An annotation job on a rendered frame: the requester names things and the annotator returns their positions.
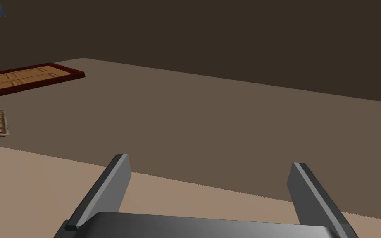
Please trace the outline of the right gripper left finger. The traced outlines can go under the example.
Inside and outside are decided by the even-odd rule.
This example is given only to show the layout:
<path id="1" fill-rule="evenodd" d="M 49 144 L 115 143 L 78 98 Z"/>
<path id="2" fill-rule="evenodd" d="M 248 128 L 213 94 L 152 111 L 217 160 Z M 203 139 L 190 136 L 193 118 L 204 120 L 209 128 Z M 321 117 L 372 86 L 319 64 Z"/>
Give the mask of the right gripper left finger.
<path id="1" fill-rule="evenodd" d="M 65 230 L 77 231 L 81 225 L 99 212 L 117 213 L 131 175 L 129 155 L 117 154 L 75 208 L 64 226 Z"/>

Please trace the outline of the brown panelled door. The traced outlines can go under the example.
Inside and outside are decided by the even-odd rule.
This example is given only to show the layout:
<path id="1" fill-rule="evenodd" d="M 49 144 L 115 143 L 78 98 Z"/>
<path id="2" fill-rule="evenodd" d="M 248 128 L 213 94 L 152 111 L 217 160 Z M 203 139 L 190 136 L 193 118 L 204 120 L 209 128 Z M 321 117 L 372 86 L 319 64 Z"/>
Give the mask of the brown panelled door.
<path id="1" fill-rule="evenodd" d="M 85 72 L 55 63 L 0 71 L 0 96 L 84 78 Z"/>

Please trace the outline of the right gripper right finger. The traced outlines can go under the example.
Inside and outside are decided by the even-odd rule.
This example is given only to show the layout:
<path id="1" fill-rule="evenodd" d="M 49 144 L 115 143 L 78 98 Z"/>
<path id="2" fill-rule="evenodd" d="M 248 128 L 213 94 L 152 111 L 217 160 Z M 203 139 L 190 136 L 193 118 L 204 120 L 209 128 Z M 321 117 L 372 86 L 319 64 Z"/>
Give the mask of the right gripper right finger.
<path id="1" fill-rule="evenodd" d="M 287 179 L 300 225 L 326 227 L 331 238 L 359 238 L 305 163 L 293 163 Z"/>

